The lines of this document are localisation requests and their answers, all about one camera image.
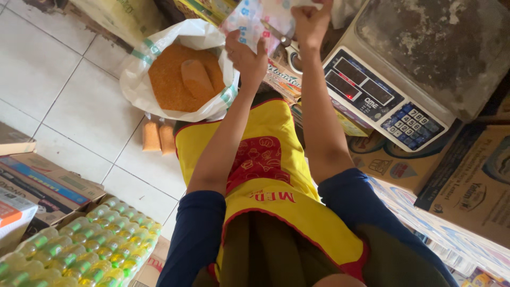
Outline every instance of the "digital scale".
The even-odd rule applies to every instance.
[[[449,18],[446,18],[449,22],[443,24],[437,20],[444,20],[441,13],[445,13],[439,2],[430,2],[438,7],[424,7],[423,10],[408,6],[408,2],[367,0],[323,61],[323,68],[329,95],[334,100],[403,150],[416,152],[447,132],[457,117],[464,121],[476,118],[508,71],[510,37],[508,31],[501,29],[499,34],[494,33],[494,39],[480,40],[479,46],[487,45],[488,41],[497,41],[500,45],[493,47],[496,52],[491,51],[495,55],[492,58],[480,56],[480,60],[472,60],[475,64],[477,61],[484,64],[478,64],[476,67],[484,70],[477,71],[466,67],[469,59],[455,54],[455,51],[457,54],[462,51],[463,46],[459,45],[476,45],[458,43],[460,32],[448,30],[452,25]],[[494,2],[495,6],[489,8],[498,8],[499,3]],[[448,10],[451,3],[445,1],[445,5],[450,19],[456,21]],[[503,20],[508,20],[502,25],[508,25],[508,11],[499,13]],[[464,23],[462,14],[458,16],[459,23]],[[445,39],[438,40],[438,34]],[[438,43],[446,48],[432,50]],[[443,60],[438,59],[439,52]],[[465,69],[478,74],[470,75]],[[490,80],[482,77],[489,72],[494,75]]]

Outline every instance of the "person's right hand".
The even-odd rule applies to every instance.
[[[292,16],[296,20],[296,36],[299,49],[304,52],[319,51],[326,34],[333,0],[313,0],[314,3],[324,4],[321,10],[314,6],[294,6]]]

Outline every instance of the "yellow apron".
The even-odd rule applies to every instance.
[[[219,124],[193,123],[177,131],[175,145],[186,185]],[[244,212],[260,211],[287,223],[341,271],[363,281],[368,248],[319,202],[285,101],[272,99],[251,108],[226,191],[222,244],[214,266],[218,280],[228,223]]]

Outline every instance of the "plastic scoop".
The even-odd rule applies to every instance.
[[[203,64],[198,60],[186,60],[181,65],[184,86],[193,95],[193,98],[208,99],[215,96],[213,85],[207,75]]]

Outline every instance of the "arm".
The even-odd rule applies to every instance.
[[[267,55],[261,38],[257,55],[238,42],[239,30],[230,32],[225,48],[234,68],[241,73],[242,87],[225,118],[196,163],[186,194],[197,190],[213,190],[225,195],[228,174],[246,128],[253,97],[267,70]]]
[[[324,70],[319,55],[326,33],[332,0],[324,3],[318,11],[315,7],[294,7],[296,35],[303,64],[302,110],[304,141],[310,171],[315,182],[353,168],[344,130],[333,110],[326,88]]]

